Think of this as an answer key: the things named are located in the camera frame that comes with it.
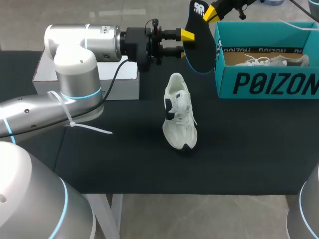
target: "teal shoe box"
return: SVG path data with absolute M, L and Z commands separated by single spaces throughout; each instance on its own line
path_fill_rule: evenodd
M 313 22 L 292 22 L 317 28 Z M 218 22 L 214 67 L 220 98 L 319 99 L 319 32 L 296 29 L 283 22 Z M 309 56 L 309 66 L 234 66 L 225 58 L 254 54 Z

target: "white box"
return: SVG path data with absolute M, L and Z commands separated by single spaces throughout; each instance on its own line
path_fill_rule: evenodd
M 98 62 L 98 70 L 101 81 L 102 93 L 105 96 L 109 89 L 119 64 L 126 60 L 123 56 L 120 62 L 104 63 Z M 60 91 L 60 86 L 54 70 L 53 61 L 42 53 L 39 64 L 33 76 L 33 85 L 38 94 L 48 91 Z M 120 68 L 108 100 L 138 100 L 140 94 L 140 73 L 135 62 L 126 62 Z

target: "black cable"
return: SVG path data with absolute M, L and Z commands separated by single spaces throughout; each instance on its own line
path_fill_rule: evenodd
M 216 16 L 217 16 L 217 14 L 215 14 L 214 16 L 212 16 L 207 22 L 209 23 L 209 22 L 212 21 Z
M 146 25 L 147 25 L 150 21 L 153 21 L 153 20 L 154 20 L 154 18 L 153 18 L 153 19 L 148 20 L 148 21 L 145 23 L 144 33 L 146 33 Z
M 294 0 L 290 0 L 296 7 L 298 7 L 301 11 L 303 11 L 305 14 L 307 14 L 309 17 L 311 17 L 316 22 L 319 22 L 319 19 L 315 16 L 311 15 L 309 12 L 307 12 L 302 6 L 300 6 L 298 3 L 296 3 Z
M 120 63 L 120 65 L 118 66 L 118 68 L 116 69 L 116 72 L 115 72 L 114 77 L 113 77 L 113 79 L 112 79 L 112 81 L 111 81 L 110 87 L 109 87 L 109 89 L 108 89 L 106 95 L 104 96 L 104 98 L 103 98 L 96 106 L 94 106 L 94 107 L 88 109 L 88 110 L 87 110 L 86 112 L 84 112 L 84 113 L 79 113 L 79 114 L 73 115 L 72 118 L 76 118 L 76 117 L 85 115 L 85 114 L 87 114 L 87 113 L 89 113 L 89 112 L 91 112 L 91 111 L 93 111 L 93 110 L 96 110 L 98 107 L 100 107 L 100 106 L 105 102 L 105 100 L 107 99 L 107 97 L 109 96 L 109 94 L 110 94 L 110 92 L 111 92 L 111 89 L 112 89 L 112 87 L 113 87 L 113 84 L 114 84 L 114 82 L 115 82 L 116 76 L 118 75 L 118 72 L 119 72 L 121 66 L 123 66 L 123 64 L 124 64 L 125 62 L 128 62 L 128 61 L 129 61 L 129 60 L 122 61 L 122 62 Z M 23 133 L 30 133 L 30 132 L 33 132 L 33 131 L 36 131 L 36 130 L 39 130 L 39 129 L 43 129 L 43 128 L 46 128 L 46 127 L 53 126 L 53 125 L 58 124 L 58 123 L 62 123 L 62 122 L 67 121 L 67 120 L 68 120 L 68 117 L 65 117 L 65 118 L 63 118 L 63 119 L 60 119 L 60 120 L 58 120 L 58 121 L 55 121 L 55 122 L 52 122 L 52 123 L 49 123 L 49 124 L 46 124 L 46 125 L 43 125 L 43 126 L 40 126 L 40 127 L 35 127 L 35 128 L 28 129 L 28 130 L 22 130 L 22 131 L 15 132 L 15 133 L 8 133 L 8 134 L 6 134 L 6 135 L 4 135 L 4 136 L 1 136 L 0 138 L 6 138 L 6 137 L 15 136 L 15 135 L 23 134 Z

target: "black tablecloth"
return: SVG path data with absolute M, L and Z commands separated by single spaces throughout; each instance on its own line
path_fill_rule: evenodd
M 39 56 L 0 53 L 1 100 L 34 93 Z M 172 149 L 161 128 L 173 72 L 185 78 L 198 123 L 191 154 Z M 58 154 L 55 172 L 81 193 L 295 194 L 318 162 L 319 101 L 223 100 L 212 74 L 196 74 L 178 59 L 164 58 L 140 81 L 139 101 L 108 101 L 103 114 L 86 123 L 113 135 L 75 127 L 66 130 L 59 154 L 54 139 L 63 129 L 32 139 L 41 152 L 32 140 L 22 146 L 49 166 Z

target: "shoe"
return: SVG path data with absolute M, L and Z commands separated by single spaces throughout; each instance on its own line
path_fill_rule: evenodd
M 190 93 L 183 76 L 174 73 L 165 89 L 166 119 L 163 132 L 169 144 L 176 149 L 192 149 L 197 142 L 197 125 L 190 101 Z
M 303 55 L 301 58 L 293 59 L 284 56 L 276 56 L 269 59 L 268 57 L 260 57 L 258 59 L 251 57 L 250 60 L 245 61 L 245 63 L 237 64 L 236 66 L 309 66 L 308 55 Z

